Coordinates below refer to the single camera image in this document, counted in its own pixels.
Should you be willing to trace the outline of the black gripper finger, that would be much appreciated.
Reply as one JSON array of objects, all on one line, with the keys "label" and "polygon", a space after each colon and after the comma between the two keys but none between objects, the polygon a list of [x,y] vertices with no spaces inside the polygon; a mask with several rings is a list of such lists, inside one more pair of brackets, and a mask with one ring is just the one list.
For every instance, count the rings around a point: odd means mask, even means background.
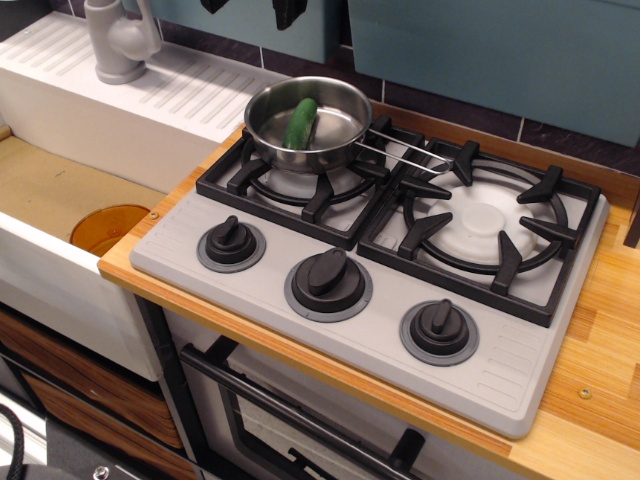
[{"label": "black gripper finger", "polygon": [[207,12],[215,14],[228,3],[228,0],[200,0],[200,3]]},{"label": "black gripper finger", "polygon": [[279,31],[288,29],[306,11],[307,3],[307,0],[273,0],[276,28]]}]

